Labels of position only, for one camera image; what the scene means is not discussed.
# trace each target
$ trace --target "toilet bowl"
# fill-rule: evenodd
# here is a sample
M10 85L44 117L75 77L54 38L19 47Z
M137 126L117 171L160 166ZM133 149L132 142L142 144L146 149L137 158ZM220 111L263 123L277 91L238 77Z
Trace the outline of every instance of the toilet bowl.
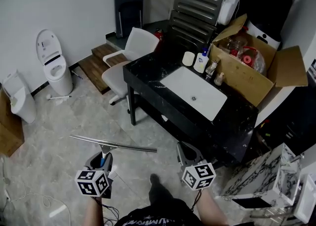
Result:
M60 43L50 30L41 30L36 39L36 52L43 65L46 79L52 88L61 96L73 90L73 81Z
M20 116L28 124L36 118L35 101L25 81L17 71L9 74L3 81L3 89L10 98L11 112Z

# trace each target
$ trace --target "white marble vanity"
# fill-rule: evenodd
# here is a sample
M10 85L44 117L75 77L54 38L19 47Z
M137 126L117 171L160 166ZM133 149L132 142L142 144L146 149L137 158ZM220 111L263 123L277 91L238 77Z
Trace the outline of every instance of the white marble vanity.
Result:
M292 206L301 173L300 159L283 143L272 151L237 167L222 197L244 209Z

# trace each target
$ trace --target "brown cardboard box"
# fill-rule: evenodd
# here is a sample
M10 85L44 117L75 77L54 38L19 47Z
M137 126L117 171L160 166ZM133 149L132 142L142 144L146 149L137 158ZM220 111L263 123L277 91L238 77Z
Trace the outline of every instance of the brown cardboard box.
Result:
M0 90L0 153L11 156L24 142L21 118L11 113L10 99Z
M246 19L245 14L232 21L212 43L210 59L220 60L216 71L224 72L224 82L240 92L254 106L259 105L273 86L307 86L307 75L298 46L276 51L263 41L244 34L248 41L247 45L255 47L263 55L268 71L267 77L217 47L221 40L237 34Z

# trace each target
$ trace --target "forearm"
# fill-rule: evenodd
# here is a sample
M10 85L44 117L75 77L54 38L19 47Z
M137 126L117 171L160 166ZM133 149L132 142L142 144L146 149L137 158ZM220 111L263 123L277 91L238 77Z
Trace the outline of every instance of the forearm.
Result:
M200 220L205 226L228 225L226 216L207 189L202 190L201 197L197 202L197 210Z
M94 199L89 200L83 226L103 226L102 207Z

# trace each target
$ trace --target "white basin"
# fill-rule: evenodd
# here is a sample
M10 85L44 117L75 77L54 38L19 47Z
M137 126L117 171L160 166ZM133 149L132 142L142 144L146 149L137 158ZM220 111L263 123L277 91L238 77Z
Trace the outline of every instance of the white basin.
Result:
M210 121L214 120L227 99L186 67L180 67L160 82Z

